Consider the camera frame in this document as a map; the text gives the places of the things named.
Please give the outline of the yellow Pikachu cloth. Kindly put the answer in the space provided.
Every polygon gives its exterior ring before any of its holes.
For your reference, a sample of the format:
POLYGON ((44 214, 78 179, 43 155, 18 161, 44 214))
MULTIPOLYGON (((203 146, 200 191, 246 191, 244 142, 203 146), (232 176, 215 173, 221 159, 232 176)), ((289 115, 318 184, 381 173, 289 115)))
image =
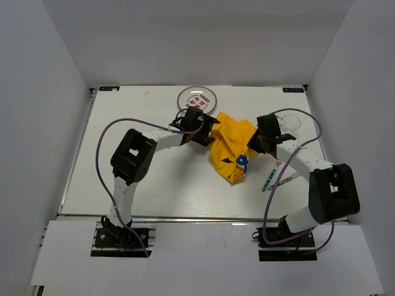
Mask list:
POLYGON ((210 159, 215 171, 234 185, 244 178, 250 158, 257 154, 247 146, 256 128, 247 119, 236 121, 224 112, 217 120, 210 134, 214 138, 209 146, 210 159))

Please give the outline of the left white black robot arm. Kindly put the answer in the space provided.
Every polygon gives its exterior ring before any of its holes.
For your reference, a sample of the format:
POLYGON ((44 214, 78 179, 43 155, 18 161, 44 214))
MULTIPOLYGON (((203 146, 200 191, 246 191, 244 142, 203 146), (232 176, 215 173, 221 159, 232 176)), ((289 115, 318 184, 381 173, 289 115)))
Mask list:
POLYGON ((95 167, 97 176, 109 195, 112 205, 107 216, 101 218, 102 227, 109 233, 109 239, 118 246, 127 244, 130 234, 142 241, 137 232, 131 228, 131 206, 136 187, 147 175, 154 154, 164 149, 179 147, 188 142, 196 142, 204 147, 214 139, 210 133, 220 121, 196 107, 184 109, 184 115, 177 115, 168 126, 159 126, 134 118, 121 118, 109 123, 99 137, 96 147, 95 167), (132 121, 153 127, 154 130, 142 133, 129 129, 124 135, 110 159, 114 177, 114 190, 105 184, 99 169, 99 153, 105 133, 116 123, 132 121))

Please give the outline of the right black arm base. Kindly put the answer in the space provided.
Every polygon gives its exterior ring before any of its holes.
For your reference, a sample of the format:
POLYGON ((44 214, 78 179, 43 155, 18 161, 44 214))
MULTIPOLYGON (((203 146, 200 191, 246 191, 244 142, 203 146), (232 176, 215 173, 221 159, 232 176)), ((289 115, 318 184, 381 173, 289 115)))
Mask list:
POLYGON ((257 228, 252 233, 252 239, 257 242, 261 262, 317 261, 311 232, 282 244, 269 245, 264 241, 263 228, 257 228))

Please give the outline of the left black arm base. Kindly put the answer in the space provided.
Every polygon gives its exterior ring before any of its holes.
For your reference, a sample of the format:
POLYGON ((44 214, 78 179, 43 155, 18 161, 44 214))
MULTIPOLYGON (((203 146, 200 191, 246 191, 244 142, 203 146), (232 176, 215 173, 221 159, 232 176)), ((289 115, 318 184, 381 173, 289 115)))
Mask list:
POLYGON ((148 258, 154 248, 156 238, 156 228, 137 223, 133 230, 142 240, 147 255, 142 248, 138 238, 129 230, 121 233, 119 239, 115 238, 108 230, 100 224, 96 224, 93 243, 91 246, 91 257, 108 258, 148 258))

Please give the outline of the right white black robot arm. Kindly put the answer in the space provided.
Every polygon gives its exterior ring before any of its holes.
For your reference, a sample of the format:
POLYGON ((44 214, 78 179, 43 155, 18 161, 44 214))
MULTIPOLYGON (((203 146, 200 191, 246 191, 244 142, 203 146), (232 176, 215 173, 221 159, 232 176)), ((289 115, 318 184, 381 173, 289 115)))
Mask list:
POLYGON ((275 113, 257 117, 257 130, 248 147, 261 154, 270 154, 284 163, 282 171, 291 167, 308 183, 307 205, 280 219, 278 240, 267 237, 267 226, 262 227, 262 238, 268 245, 294 245, 313 228, 360 212, 360 200, 352 168, 335 165, 306 149, 287 133, 283 134, 275 113))

